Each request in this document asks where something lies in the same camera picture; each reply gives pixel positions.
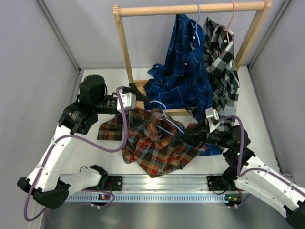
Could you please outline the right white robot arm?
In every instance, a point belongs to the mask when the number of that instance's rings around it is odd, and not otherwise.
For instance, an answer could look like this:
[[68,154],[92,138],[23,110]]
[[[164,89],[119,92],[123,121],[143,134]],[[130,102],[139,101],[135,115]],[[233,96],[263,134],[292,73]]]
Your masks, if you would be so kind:
[[250,139],[242,124],[227,131],[210,130],[203,121],[175,135],[190,146],[205,144],[225,148],[229,167],[223,172],[222,185],[240,189],[265,202],[280,213],[294,229],[305,227],[305,189],[275,172],[248,148]]

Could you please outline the red brown plaid shirt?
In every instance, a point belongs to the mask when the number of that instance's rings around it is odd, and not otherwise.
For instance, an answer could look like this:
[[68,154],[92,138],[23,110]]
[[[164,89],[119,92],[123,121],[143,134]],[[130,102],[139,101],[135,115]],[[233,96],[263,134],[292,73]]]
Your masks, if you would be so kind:
[[139,124],[130,124],[122,157],[126,164],[136,162],[151,178],[183,169],[199,155],[199,146],[192,147],[174,138],[179,129],[189,131],[194,123],[184,126],[170,118],[162,118],[162,111],[135,108],[130,116]]

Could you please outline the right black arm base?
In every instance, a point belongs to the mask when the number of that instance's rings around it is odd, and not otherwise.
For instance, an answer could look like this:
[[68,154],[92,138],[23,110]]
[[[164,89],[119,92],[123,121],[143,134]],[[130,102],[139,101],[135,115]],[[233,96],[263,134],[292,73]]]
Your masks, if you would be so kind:
[[239,189],[235,185],[237,180],[237,171],[233,167],[228,167],[221,175],[210,175],[207,176],[207,185],[209,191],[214,194],[222,195],[225,194],[225,203],[228,209],[238,209],[244,205],[251,197],[247,194],[243,197],[245,191]]

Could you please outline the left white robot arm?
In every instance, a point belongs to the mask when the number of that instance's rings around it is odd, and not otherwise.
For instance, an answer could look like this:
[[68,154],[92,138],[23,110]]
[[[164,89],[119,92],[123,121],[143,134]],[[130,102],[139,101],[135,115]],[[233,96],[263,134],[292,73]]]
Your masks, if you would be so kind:
[[136,101],[148,102],[134,83],[119,87],[107,94],[105,79],[100,75],[89,75],[79,85],[77,100],[66,107],[59,119],[53,139],[35,169],[21,177],[17,185],[40,205],[59,208],[65,200],[84,189],[103,190],[108,184],[108,172],[93,165],[76,174],[61,175],[78,141],[84,138],[98,121],[98,115],[123,115],[136,107]]

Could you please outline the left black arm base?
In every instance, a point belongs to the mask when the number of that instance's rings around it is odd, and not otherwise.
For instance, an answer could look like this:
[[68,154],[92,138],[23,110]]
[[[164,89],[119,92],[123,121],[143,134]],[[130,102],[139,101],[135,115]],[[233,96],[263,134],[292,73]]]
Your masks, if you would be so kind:
[[84,192],[96,192],[99,193],[98,200],[101,202],[92,202],[91,205],[100,209],[102,206],[108,206],[115,200],[115,195],[113,191],[122,190],[122,176],[110,176],[109,173],[98,165],[93,165],[90,167],[82,166],[80,172],[95,172],[101,177],[98,183],[94,186],[88,186],[83,188]]

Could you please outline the light blue hanger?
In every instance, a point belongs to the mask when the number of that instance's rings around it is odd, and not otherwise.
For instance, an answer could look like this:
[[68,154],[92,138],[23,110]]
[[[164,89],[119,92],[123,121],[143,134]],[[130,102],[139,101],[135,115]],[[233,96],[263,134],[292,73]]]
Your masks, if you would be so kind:
[[168,116],[166,115],[166,111],[167,111],[167,107],[160,101],[157,100],[152,100],[149,102],[151,103],[158,103],[160,104],[164,109],[163,109],[163,117],[165,118],[165,120],[167,120],[169,123],[171,123],[177,130],[179,130],[180,133],[184,134],[184,131],[178,126],[176,125],[173,121],[171,121]]

